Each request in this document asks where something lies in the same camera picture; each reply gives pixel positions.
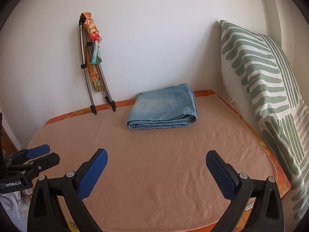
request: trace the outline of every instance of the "metal screw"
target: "metal screw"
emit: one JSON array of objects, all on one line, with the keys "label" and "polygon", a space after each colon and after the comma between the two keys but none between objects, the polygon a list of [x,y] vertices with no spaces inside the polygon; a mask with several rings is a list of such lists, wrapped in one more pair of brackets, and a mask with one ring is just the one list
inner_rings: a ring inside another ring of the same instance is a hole
[{"label": "metal screw", "polygon": [[73,177],[73,176],[74,176],[74,172],[73,172],[73,171],[68,171],[68,172],[66,173],[66,176],[67,176],[67,177]]},{"label": "metal screw", "polygon": [[274,179],[273,177],[269,177],[268,180],[269,180],[270,182],[272,182],[272,183],[275,182],[275,179]]},{"label": "metal screw", "polygon": [[246,175],[245,173],[240,173],[239,176],[240,176],[240,178],[242,178],[244,180],[248,178],[248,175]]},{"label": "metal screw", "polygon": [[39,181],[42,181],[44,179],[45,179],[45,175],[40,175],[39,178],[38,178]]}]

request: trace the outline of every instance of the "blue gripper pad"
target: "blue gripper pad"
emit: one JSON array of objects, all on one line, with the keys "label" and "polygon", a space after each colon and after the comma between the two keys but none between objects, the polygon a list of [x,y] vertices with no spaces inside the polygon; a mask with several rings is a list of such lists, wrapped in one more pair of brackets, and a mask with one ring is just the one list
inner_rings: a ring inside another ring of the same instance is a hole
[{"label": "blue gripper pad", "polygon": [[216,181],[224,198],[233,200],[236,197],[237,187],[239,185],[236,171],[231,165],[226,164],[214,150],[206,154],[206,166]]},{"label": "blue gripper pad", "polygon": [[80,200],[89,197],[90,193],[92,192],[95,184],[97,183],[98,179],[100,178],[101,173],[103,172],[107,164],[107,159],[108,157],[107,157],[106,150],[100,148],[92,156],[92,158],[88,162],[86,162],[86,164],[90,164],[90,165],[87,165],[89,168],[85,172],[85,174],[81,176],[81,179],[79,180],[79,183],[78,183],[77,194]]},{"label": "blue gripper pad", "polygon": [[50,147],[49,145],[45,144],[45,145],[42,145],[42,146],[39,146],[33,149],[29,149],[29,151],[26,153],[26,157],[28,159],[34,159],[44,154],[47,154],[49,152],[50,152]]}]

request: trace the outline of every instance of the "blue denim fabric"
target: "blue denim fabric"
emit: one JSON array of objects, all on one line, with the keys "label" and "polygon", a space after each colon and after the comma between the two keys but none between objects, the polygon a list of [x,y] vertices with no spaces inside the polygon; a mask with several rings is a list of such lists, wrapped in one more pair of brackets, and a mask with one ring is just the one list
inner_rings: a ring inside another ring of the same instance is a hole
[{"label": "blue denim fabric", "polygon": [[187,84],[141,92],[128,117],[129,129],[189,126],[197,119],[193,91]]}]

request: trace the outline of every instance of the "green and white pillow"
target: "green and white pillow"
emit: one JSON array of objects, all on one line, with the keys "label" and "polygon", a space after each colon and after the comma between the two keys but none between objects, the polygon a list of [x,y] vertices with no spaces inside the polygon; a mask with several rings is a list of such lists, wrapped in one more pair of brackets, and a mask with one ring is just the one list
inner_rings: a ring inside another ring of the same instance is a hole
[{"label": "green and white pillow", "polygon": [[296,223],[309,206],[309,109],[274,38],[228,21],[221,21],[221,30],[225,87],[240,114],[273,150],[290,181],[285,199],[289,199]]}]

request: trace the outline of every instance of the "striped pillow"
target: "striped pillow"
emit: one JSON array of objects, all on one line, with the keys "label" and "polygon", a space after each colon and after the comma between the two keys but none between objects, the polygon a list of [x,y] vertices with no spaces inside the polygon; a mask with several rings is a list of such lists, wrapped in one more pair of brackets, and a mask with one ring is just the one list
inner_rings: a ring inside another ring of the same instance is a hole
[{"label": "striped pillow", "polygon": [[291,182],[288,196],[298,220],[309,206],[309,109],[274,38],[227,21],[221,21],[221,30],[226,89],[240,114],[276,154]]}]

